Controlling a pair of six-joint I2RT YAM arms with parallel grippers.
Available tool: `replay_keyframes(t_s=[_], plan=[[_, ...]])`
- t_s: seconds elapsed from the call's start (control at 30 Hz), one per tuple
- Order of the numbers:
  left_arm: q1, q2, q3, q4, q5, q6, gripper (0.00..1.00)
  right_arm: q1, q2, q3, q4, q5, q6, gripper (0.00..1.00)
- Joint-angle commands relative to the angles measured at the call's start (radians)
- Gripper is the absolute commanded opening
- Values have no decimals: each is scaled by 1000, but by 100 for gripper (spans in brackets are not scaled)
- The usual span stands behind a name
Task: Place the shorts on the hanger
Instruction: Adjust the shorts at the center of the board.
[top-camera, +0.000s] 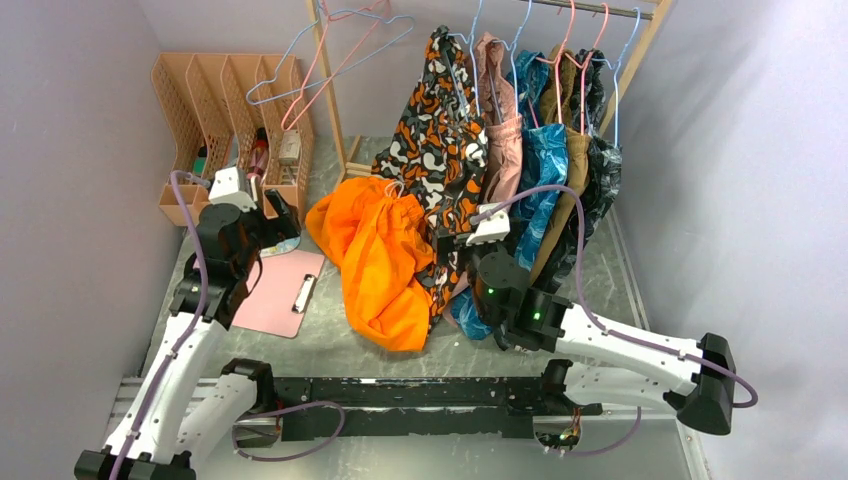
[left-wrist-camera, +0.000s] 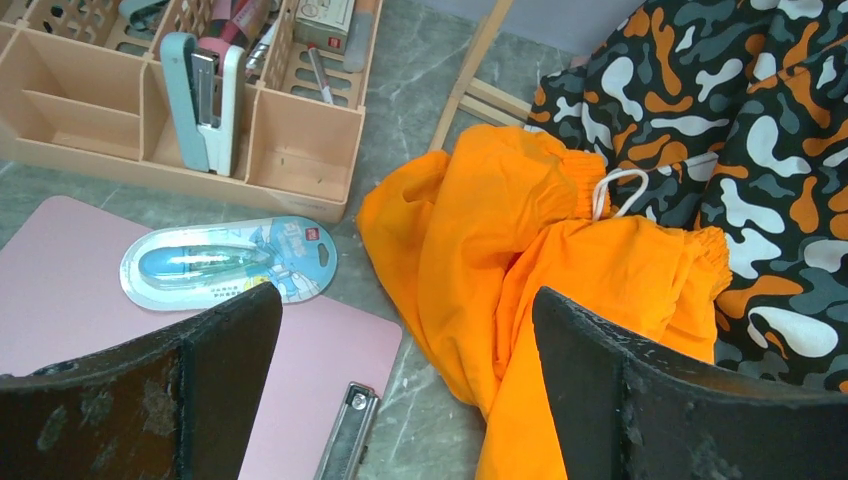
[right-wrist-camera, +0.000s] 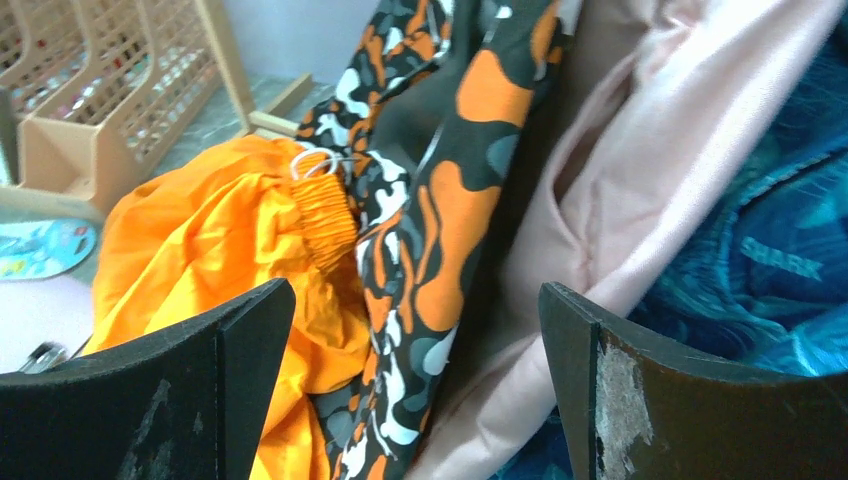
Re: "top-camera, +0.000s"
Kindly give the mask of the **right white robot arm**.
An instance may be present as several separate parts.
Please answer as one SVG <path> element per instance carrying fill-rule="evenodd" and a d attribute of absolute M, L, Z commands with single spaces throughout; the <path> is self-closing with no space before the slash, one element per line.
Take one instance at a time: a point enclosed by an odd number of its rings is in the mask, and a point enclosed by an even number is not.
<path fill-rule="evenodd" d="M 590 317 L 568 299 L 530 287 L 528 272 L 497 242 L 442 235 L 437 251 L 466 269 L 472 304 L 500 349 L 556 354 L 539 389 L 548 412 L 631 405 L 672 413 L 702 433 L 730 434 L 736 367 L 724 337 L 669 337 Z"/>

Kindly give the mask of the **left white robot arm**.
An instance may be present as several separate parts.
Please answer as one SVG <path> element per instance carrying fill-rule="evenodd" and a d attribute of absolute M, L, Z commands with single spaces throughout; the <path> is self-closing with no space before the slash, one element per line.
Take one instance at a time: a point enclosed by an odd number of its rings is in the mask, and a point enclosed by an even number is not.
<path fill-rule="evenodd" d="M 243 416 L 279 404 L 271 366 L 233 359 L 211 394 L 190 405 L 202 371 L 248 298 L 262 249 L 300 233 L 297 211 L 275 190 L 276 215 L 258 207 L 210 204 L 191 230 L 190 257 L 169 307 L 159 350 L 131 406 L 98 451 L 83 451 L 77 479 L 194 479 L 200 464 Z"/>

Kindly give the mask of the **pink wire hanger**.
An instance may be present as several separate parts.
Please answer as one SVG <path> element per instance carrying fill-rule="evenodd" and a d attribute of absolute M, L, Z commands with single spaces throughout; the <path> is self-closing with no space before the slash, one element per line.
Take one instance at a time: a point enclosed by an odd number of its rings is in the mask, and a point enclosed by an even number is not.
<path fill-rule="evenodd" d="M 367 1 L 365 4 L 361 4 L 357 8 L 360 8 L 360 7 L 363 7 L 363 6 L 366 6 L 366 5 L 371 5 L 374 2 L 375 1 Z M 309 7 L 309 12 L 313 15 L 313 19 L 312 19 L 312 21 L 313 21 L 317 18 L 317 14 L 311 12 L 311 7 L 313 6 L 313 1 L 308 1 L 307 4 L 308 4 L 308 7 Z M 336 24 L 338 24 L 338 23 L 335 23 L 330 27 L 330 31 L 332 30 L 332 28 Z M 323 31 L 323 28 L 317 27 L 315 30 L 312 30 L 312 31 L 314 32 L 313 37 L 314 37 L 315 45 L 316 45 L 316 42 L 319 38 L 319 35 Z M 339 64 L 336 65 L 335 67 L 333 67 L 332 64 L 331 64 L 331 61 L 330 61 L 330 58 L 329 58 L 328 47 L 327 47 L 327 41 L 328 41 L 329 33 L 328 33 L 326 44 L 325 44 L 326 58 L 324 60 L 320 60 L 317 63 L 317 65 L 315 66 L 315 69 L 312 72 L 312 76 L 310 78 L 311 81 L 323 79 L 325 73 L 330 73 L 332 70 L 335 70 L 338 67 L 338 65 L 342 62 L 342 60 L 341 60 L 339 62 Z M 282 129 L 284 131 L 288 131 L 288 130 L 293 129 L 295 124 L 298 123 L 300 121 L 300 119 L 306 113 L 309 112 L 309 110 L 312 108 L 313 104 L 321 96 L 323 96 L 326 100 L 326 103 L 327 103 L 327 110 L 328 110 L 328 115 L 329 115 L 329 119 L 330 119 L 331 130 L 335 135 L 340 136 L 341 135 L 341 120 L 340 120 L 340 115 L 339 115 L 338 101 L 337 101 L 337 95 L 336 95 L 335 84 L 334 84 L 336 78 L 329 83 L 328 87 L 323 92 L 319 91 L 319 87 L 315 87 L 315 88 L 307 90 L 303 94 L 302 97 L 299 97 L 298 94 L 295 94 L 295 98 L 292 100 L 289 109 L 283 115 L 283 118 L 281 120 Z"/>

